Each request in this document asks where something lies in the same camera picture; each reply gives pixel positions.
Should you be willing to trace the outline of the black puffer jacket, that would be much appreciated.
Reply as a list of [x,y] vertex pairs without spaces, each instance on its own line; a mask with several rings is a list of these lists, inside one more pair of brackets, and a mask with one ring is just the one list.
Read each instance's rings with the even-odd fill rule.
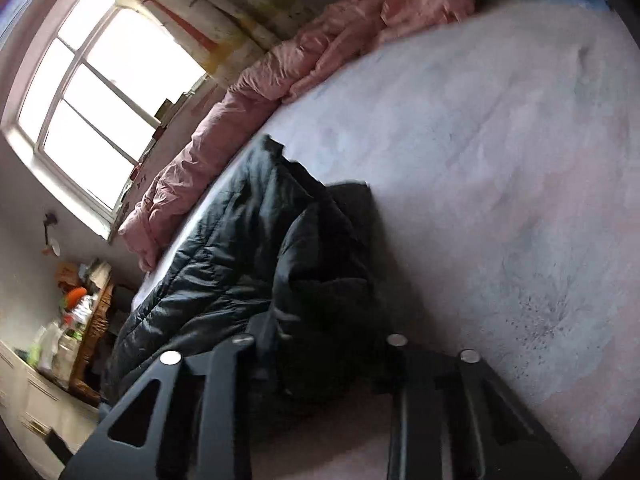
[[213,350],[258,315],[258,350],[283,387],[362,382],[386,332],[372,223],[366,184],[323,184],[269,136],[253,141],[122,326],[102,398],[117,402],[163,352]]

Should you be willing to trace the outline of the carved wooden side table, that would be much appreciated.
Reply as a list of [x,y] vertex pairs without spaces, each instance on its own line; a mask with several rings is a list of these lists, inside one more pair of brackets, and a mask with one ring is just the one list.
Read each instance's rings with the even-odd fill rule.
[[117,336],[131,312],[134,290],[110,281],[100,292],[82,335],[67,392],[91,406],[101,402],[101,380]]

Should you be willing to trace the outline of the orange round toy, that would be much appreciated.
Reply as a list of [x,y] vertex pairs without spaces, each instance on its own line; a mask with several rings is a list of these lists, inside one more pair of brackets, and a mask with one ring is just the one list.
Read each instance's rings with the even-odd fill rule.
[[76,287],[71,289],[64,296],[64,308],[66,310],[73,310],[80,303],[80,300],[88,294],[88,290],[85,287]]

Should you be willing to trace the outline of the pale pink bed sheet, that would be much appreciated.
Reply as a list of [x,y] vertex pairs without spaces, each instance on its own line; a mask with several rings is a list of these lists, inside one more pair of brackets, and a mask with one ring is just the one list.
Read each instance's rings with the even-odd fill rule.
[[347,65],[264,133],[378,206],[396,328],[476,350],[582,478],[639,418],[639,50],[620,17],[511,1]]

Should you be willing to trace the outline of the brown box on sill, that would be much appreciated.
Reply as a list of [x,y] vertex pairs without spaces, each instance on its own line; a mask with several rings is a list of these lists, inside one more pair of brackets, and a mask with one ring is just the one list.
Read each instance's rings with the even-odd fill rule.
[[172,110],[173,107],[174,107],[174,102],[172,102],[170,99],[164,99],[164,102],[160,104],[160,107],[155,112],[154,117],[159,122],[162,122],[165,119],[165,117],[168,115],[168,113]]

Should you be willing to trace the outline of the white framed window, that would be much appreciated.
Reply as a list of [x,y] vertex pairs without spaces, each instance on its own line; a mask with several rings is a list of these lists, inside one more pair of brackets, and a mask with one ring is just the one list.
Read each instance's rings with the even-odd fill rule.
[[43,6],[10,85],[3,136],[63,206],[106,240],[165,104],[205,72],[160,21],[124,0]]

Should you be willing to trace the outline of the pink duvet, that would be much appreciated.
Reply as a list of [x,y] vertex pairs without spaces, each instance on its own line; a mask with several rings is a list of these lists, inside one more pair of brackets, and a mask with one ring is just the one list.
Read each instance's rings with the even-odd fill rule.
[[139,268],[156,268],[206,188],[280,105],[386,42],[461,22],[474,11],[475,0],[338,0],[248,66],[120,225],[118,234]]

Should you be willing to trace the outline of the wall mounted lamp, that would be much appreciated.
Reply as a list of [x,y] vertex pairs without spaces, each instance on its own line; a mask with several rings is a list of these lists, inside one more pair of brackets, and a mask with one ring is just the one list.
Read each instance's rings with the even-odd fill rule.
[[58,217],[54,212],[47,212],[44,215],[42,222],[44,247],[42,250],[43,255],[55,256],[58,258],[61,255],[61,247],[58,241],[50,234],[51,229],[58,224]]

